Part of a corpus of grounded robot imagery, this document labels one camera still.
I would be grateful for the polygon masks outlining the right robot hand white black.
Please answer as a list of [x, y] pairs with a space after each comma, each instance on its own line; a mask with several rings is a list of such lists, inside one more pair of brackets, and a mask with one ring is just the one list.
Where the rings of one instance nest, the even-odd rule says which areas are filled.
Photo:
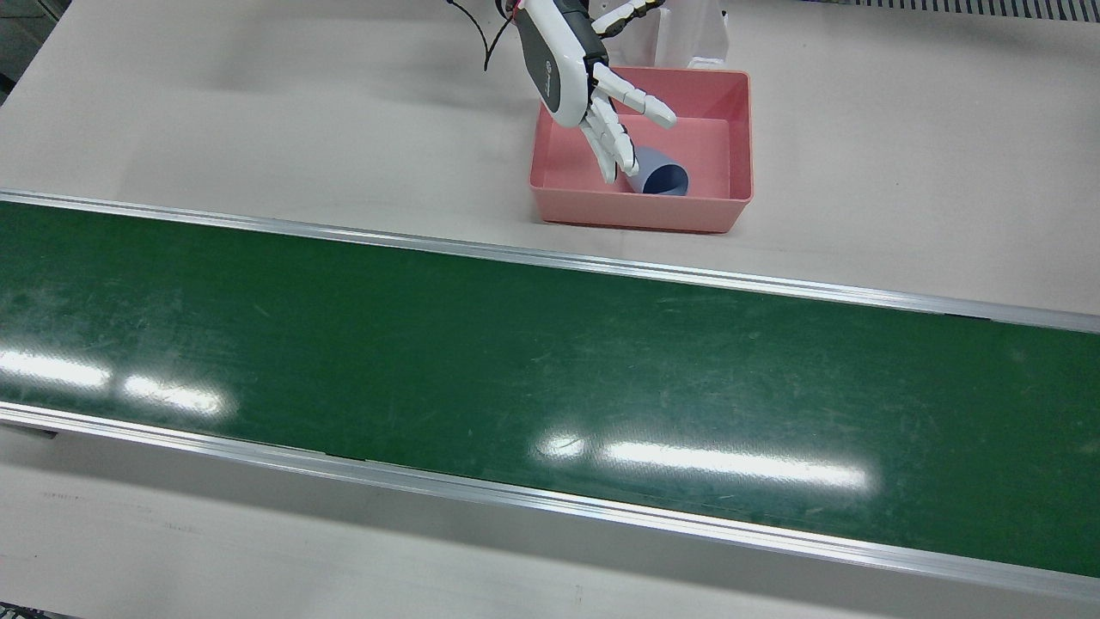
[[667, 103], [613, 70], [604, 44], [632, 20], [660, 7], [661, 1], [626, 1], [605, 15], [590, 16], [583, 1], [499, 4], [503, 15], [517, 27], [522, 59], [544, 110], [559, 126], [581, 130], [607, 183], [620, 174], [635, 176], [641, 169], [617, 103], [658, 126], [671, 129], [676, 123]]

